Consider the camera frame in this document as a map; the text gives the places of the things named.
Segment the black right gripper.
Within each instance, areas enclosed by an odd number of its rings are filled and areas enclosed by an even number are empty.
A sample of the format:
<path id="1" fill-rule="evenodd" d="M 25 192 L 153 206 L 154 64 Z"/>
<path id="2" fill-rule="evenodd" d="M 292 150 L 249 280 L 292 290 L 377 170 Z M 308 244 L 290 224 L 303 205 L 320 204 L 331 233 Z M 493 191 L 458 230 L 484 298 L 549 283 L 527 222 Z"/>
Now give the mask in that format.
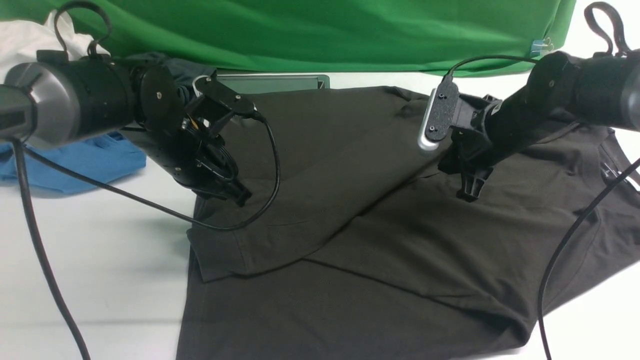
<path id="1" fill-rule="evenodd" d="M 455 193 L 457 199 L 473 203 L 493 173 L 493 166 L 475 164 L 476 158 L 492 147 L 486 133 L 485 119 L 498 110 L 502 100 L 491 96 L 461 94 L 450 126 L 451 145 L 438 162 L 442 173 L 461 176 L 461 187 Z"/>

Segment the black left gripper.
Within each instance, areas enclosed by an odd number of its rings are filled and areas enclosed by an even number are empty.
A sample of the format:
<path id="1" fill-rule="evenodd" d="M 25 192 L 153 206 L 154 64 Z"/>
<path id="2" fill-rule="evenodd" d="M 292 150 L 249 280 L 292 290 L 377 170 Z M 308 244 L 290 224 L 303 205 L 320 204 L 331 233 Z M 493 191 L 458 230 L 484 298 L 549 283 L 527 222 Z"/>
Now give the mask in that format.
<path id="1" fill-rule="evenodd" d="M 201 198 L 225 198 L 244 207 L 253 193 L 239 180 L 238 166 L 220 130 L 231 114 L 192 115 L 179 98 L 147 100 L 147 155 L 180 185 Z"/>

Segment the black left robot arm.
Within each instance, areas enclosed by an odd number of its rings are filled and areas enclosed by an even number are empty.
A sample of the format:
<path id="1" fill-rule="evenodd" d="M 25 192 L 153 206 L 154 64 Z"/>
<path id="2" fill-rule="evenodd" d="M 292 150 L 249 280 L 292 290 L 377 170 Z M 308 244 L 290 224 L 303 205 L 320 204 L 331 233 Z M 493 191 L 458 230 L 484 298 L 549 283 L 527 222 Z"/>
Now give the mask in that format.
<path id="1" fill-rule="evenodd" d="M 242 207 L 252 194 L 220 132 L 254 105 L 219 82 L 215 69 L 186 74 L 180 80 L 171 65 L 150 58 L 70 60 L 39 50 L 1 85 L 1 139 L 52 150 L 121 132 L 179 185 Z"/>

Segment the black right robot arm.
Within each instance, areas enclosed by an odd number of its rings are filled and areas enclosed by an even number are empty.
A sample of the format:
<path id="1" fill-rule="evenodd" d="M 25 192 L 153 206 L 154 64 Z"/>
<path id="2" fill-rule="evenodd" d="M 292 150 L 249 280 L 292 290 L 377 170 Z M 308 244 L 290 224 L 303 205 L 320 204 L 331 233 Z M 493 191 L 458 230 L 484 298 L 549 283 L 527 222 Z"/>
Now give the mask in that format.
<path id="1" fill-rule="evenodd" d="M 423 131 L 429 142 L 451 132 L 452 144 L 439 162 L 442 173 L 459 174 L 458 199 L 474 202 L 506 158 L 568 125 L 639 130 L 639 52 L 596 53 L 578 58 L 565 52 L 535 62 L 526 84 L 503 100 L 462 95 L 454 70 L 430 97 Z"/>

